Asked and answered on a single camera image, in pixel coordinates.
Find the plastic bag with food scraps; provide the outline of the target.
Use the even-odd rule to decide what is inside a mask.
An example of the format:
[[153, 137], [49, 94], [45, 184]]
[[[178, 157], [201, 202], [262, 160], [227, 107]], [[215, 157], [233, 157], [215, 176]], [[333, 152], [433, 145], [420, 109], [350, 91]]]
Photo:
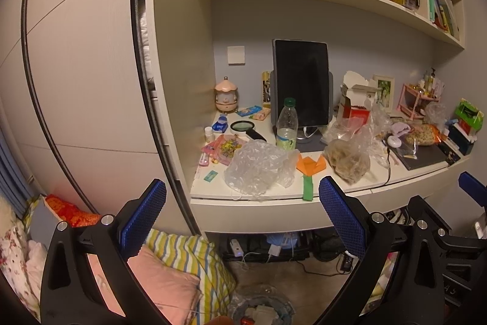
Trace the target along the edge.
[[375, 161], [390, 171], [390, 155], [382, 140], [390, 132], [391, 118], [373, 106], [368, 122], [337, 118], [324, 132], [324, 156], [334, 172], [348, 184], [359, 182]]

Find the clear plastic bottle green cap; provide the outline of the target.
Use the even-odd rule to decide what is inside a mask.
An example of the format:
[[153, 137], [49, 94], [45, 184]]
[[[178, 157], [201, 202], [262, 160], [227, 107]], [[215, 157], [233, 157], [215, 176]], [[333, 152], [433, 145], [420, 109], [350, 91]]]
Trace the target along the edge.
[[284, 100], [284, 105], [276, 124], [276, 145], [286, 151], [294, 150], [296, 148], [298, 126], [296, 100], [292, 97], [287, 97]]

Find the bubble wrap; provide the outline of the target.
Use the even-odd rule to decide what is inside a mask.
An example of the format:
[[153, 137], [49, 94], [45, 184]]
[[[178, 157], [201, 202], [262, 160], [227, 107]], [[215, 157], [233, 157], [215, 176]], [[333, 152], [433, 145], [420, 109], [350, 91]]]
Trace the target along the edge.
[[299, 157], [297, 149], [249, 141], [234, 152], [224, 172], [225, 184], [242, 196], [260, 200], [275, 185], [285, 189], [292, 185]]

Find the trash bin with liner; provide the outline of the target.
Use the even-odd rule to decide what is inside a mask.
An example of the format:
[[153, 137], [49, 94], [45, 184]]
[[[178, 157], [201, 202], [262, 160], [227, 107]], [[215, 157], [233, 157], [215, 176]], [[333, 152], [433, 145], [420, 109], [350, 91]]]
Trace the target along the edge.
[[234, 291], [228, 316], [234, 324], [292, 324], [291, 301], [270, 284], [254, 284]]

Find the black laptop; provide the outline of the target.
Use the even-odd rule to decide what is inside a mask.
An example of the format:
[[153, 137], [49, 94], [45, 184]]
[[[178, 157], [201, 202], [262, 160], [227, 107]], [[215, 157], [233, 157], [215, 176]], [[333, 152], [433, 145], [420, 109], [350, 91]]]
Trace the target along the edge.
[[447, 146], [444, 143], [417, 146], [415, 150], [403, 144], [400, 148], [392, 148], [392, 152], [409, 171], [445, 162], [447, 159]]

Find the snack bag orange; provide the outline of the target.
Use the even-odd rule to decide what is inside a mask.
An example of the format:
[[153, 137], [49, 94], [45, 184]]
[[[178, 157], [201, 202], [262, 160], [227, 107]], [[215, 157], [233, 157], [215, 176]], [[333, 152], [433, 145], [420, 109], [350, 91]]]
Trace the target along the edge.
[[442, 140], [439, 130], [434, 125], [421, 124], [410, 127], [410, 132], [405, 136], [405, 141], [410, 145], [431, 146]]

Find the green tissue box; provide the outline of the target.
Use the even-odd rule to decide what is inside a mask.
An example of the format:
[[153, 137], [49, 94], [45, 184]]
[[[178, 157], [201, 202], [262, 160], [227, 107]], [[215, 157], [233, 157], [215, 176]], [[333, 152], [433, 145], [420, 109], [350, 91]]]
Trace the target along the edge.
[[465, 98], [461, 98], [455, 109], [455, 115], [476, 131], [483, 126], [485, 114]]

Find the white round device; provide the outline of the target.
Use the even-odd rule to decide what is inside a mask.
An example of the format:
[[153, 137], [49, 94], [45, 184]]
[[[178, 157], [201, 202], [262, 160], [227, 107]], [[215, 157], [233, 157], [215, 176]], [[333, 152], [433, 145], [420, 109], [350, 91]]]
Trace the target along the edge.
[[401, 139], [395, 135], [388, 136], [386, 142], [390, 148], [400, 148], [402, 146]]

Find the pink pillow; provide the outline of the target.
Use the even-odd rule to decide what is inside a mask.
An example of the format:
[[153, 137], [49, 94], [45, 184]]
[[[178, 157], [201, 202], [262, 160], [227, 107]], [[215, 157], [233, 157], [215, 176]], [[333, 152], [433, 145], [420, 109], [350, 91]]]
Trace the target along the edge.
[[145, 293], [171, 324], [189, 324], [201, 298], [200, 279], [168, 267], [146, 246], [128, 260]]

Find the pink desk rack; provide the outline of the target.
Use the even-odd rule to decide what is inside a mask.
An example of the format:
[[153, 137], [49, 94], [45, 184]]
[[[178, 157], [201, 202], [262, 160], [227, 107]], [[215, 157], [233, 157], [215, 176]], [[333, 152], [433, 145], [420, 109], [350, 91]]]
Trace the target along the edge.
[[396, 109], [409, 120], [422, 120], [426, 115], [426, 106], [433, 102], [439, 102], [439, 100], [435, 97], [428, 97], [421, 91], [404, 84], [400, 92], [400, 100]]

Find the framed photo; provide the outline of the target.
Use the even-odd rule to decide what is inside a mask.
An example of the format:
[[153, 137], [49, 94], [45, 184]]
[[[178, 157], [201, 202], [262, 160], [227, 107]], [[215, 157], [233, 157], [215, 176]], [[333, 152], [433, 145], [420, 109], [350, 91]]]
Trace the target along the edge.
[[394, 107], [394, 77], [374, 75], [373, 80], [377, 82], [378, 87], [376, 102], [390, 114]]

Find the striped yellow blue bedding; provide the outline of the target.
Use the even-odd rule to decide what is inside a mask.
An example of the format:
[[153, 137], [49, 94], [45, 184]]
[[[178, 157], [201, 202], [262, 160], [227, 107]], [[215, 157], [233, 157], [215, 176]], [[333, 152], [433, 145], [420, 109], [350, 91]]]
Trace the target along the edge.
[[196, 303], [186, 310], [188, 324], [206, 324], [229, 313], [236, 280], [212, 242], [201, 235], [183, 236], [152, 229], [146, 246], [166, 266], [198, 279]]

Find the white charger plug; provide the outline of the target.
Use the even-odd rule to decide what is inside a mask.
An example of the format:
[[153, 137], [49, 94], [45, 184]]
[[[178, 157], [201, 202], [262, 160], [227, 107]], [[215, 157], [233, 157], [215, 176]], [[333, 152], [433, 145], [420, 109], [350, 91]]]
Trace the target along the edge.
[[281, 253], [281, 250], [282, 250], [282, 247], [280, 245], [272, 244], [269, 247], [268, 255], [269, 256], [279, 257], [279, 255]]

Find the red white open box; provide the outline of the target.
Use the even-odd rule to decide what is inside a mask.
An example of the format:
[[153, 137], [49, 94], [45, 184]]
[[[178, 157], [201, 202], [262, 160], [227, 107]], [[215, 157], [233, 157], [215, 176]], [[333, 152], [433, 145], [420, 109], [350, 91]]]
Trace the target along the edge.
[[338, 118], [358, 119], [365, 125], [377, 92], [379, 88], [376, 80], [367, 80], [357, 72], [346, 72], [341, 85]]

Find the orange green paper tulip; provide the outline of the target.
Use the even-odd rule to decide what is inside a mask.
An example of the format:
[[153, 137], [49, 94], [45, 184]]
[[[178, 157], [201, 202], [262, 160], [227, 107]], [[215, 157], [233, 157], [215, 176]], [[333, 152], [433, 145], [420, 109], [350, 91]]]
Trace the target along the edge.
[[317, 160], [299, 155], [296, 169], [303, 175], [302, 199], [304, 201], [312, 201], [314, 198], [313, 176], [326, 169], [326, 160], [322, 154], [320, 154]]

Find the grey tablet stand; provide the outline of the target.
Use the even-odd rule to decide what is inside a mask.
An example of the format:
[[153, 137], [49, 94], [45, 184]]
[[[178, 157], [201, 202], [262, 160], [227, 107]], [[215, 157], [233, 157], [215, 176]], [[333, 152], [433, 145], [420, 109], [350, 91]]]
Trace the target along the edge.
[[[296, 103], [298, 115], [298, 139], [296, 148], [302, 153], [322, 152], [326, 143], [322, 141], [323, 134], [318, 128], [326, 126], [331, 120], [333, 107], [330, 100], [334, 88], [334, 76], [328, 71], [326, 79], [322, 77], [312, 77], [311, 83], [324, 83], [324, 89], [318, 90], [318, 97], [314, 98], [312, 89], [307, 88], [304, 94], [298, 95], [298, 100], [303, 100], [303, 104]], [[270, 72], [270, 92], [271, 92], [271, 124], [274, 136], [277, 133], [277, 120], [283, 108], [283, 99], [278, 96], [278, 85], [276, 74]]]

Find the black tablet screen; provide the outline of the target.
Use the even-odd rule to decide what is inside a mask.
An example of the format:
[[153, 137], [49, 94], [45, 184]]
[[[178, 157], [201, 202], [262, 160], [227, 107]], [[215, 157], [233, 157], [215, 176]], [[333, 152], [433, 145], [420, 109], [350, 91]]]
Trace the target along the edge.
[[328, 46], [316, 41], [274, 40], [272, 41], [273, 69], [276, 74], [278, 96], [284, 100], [292, 97], [296, 103], [299, 94], [309, 87], [314, 98], [324, 83], [311, 83], [312, 77], [328, 77]]

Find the pink sticker packet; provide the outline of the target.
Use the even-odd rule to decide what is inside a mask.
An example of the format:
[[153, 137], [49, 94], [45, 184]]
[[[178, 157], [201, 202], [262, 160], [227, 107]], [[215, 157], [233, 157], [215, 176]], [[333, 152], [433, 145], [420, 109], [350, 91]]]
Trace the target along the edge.
[[235, 134], [222, 134], [216, 140], [202, 148], [202, 153], [216, 159], [225, 166], [230, 165], [235, 152], [247, 142]]

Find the small white pill bottle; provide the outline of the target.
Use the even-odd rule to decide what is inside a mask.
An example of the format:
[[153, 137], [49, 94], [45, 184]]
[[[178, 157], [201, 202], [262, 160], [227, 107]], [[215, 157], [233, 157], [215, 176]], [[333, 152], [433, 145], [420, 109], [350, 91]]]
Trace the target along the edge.
[[211, 143], [215, 140], [214, 131], [211, 126], [206, 126], [204, 128], [204, 133], [205, 133], [205, 142]]

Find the blue white small tube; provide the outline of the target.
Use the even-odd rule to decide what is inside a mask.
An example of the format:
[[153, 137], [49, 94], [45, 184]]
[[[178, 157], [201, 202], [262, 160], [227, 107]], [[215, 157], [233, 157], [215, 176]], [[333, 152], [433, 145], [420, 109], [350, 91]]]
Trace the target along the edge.
[[224, 114], [220, 114], [216, 122], [211, 126], [212, 130], [217, 134], [224, 134], [228, 128], [228, 118]]

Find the black magnifying glass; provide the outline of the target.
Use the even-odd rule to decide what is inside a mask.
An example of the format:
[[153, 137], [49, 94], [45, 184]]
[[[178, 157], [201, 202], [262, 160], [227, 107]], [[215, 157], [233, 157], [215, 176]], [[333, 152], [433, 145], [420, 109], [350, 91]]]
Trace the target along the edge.
[[251, 140], [267, 140], [256, 131], [254, 122], [250, 120], [237, 120], [230, 125], [230, 128], [237, 133], [245, 133]]

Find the pink carousel night light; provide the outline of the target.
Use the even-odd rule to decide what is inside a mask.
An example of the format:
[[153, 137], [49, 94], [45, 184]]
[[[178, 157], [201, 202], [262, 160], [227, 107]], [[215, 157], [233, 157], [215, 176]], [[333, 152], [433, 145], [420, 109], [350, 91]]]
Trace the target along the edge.
[[215, 85], [215, 107], [223, 113], [232, 113], [238, 108], [238, 88], [228, 77]]

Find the white wall switch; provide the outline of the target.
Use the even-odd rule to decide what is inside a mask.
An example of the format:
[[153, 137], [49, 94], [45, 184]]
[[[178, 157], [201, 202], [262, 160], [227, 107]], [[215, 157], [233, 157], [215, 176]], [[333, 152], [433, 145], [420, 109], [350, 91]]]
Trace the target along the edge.
[[245, 64], [245, 47], [244, 46], [228, 46], [227, 47], [227, 61], [228, 61], [228, 65], [244, 65]]

